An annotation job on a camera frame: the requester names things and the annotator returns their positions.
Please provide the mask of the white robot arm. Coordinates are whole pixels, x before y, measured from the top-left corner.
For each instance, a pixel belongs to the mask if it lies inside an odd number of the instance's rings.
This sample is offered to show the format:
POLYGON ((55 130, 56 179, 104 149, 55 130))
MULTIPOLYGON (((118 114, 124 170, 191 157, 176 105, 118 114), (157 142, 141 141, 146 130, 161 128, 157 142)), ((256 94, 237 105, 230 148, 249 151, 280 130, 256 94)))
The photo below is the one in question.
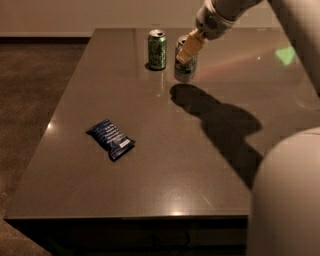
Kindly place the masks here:
MULTIPOLYGON (((185 63, 263 0, 204 0, 178 53, 185 63)), ((266 0, 320 90, 320 0, 266 0)), ((320 128, 291 135, 264 157, 255 177, 246 256, 320 256, 320 128)))

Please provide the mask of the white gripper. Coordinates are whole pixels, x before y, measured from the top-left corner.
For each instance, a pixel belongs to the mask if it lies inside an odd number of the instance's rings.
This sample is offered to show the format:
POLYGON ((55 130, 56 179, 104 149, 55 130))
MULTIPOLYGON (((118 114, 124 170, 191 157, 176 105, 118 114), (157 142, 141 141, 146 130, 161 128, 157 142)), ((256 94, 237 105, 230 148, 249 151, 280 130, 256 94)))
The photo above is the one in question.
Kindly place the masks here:
POLYGON ((232 28, 237 13, 237 0, 204 0, 196 15, 196 28, 187 36, 176 59, 186 64, 198 53, 206 40, 221 37, 232 28))

